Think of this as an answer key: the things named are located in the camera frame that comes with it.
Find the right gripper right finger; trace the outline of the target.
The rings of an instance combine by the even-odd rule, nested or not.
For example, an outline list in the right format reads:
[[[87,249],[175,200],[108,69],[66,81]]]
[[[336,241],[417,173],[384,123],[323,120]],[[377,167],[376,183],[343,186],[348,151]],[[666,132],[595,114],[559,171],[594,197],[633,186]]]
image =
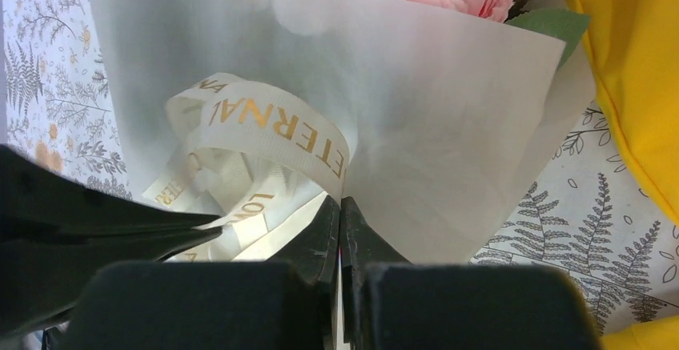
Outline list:
[[[390,243],[367,223],[357,202],[343,198],[339,216],[341,272],[344,287],[359,286],[369,263],[408,263]]]

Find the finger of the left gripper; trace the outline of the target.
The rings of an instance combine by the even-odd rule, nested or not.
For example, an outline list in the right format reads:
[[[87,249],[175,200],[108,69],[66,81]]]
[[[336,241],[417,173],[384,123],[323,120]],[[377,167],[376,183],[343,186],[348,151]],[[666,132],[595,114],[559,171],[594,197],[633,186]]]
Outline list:
[[[171,231],[217,219],[149,207],[84,187],[1,146],[2,231]]]
[[[219,237],[221,228],[135,235],[16,239],[1,245],[1,335],[23,336],[68,320],[83,288],[105,266],[162,261]]]

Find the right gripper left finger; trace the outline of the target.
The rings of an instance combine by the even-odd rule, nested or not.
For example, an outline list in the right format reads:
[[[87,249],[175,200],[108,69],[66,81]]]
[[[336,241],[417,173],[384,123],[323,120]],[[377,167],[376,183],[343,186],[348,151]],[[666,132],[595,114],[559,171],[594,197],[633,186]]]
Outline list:
[[[340,206],[327,196],[307,225],[268,262],[290,264],[308,284],[331,287],[336,277]]]

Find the cream printed ribbon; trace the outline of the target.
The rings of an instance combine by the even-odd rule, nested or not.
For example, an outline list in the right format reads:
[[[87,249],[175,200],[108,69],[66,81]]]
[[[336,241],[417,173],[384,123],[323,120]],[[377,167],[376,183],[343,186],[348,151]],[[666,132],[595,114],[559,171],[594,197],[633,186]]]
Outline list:
[[[179,261],[267,258],[326,197],[340,200],[351,148],[334,123],[278,87],[217,73],[167,101],[180,145],[144,197],[216,214],[221,235]]]

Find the white wrapping paper sheet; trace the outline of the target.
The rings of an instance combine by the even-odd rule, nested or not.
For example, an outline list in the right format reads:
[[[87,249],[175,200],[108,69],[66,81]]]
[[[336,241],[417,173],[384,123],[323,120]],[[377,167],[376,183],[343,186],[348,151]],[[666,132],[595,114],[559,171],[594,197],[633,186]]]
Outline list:
[[[464,262],[594,93],[578,45],[406,0],[90,0],[136,201],[180,145],[169,99],[217,73],[302,99],[351,148],[352,197],[407,259]]]

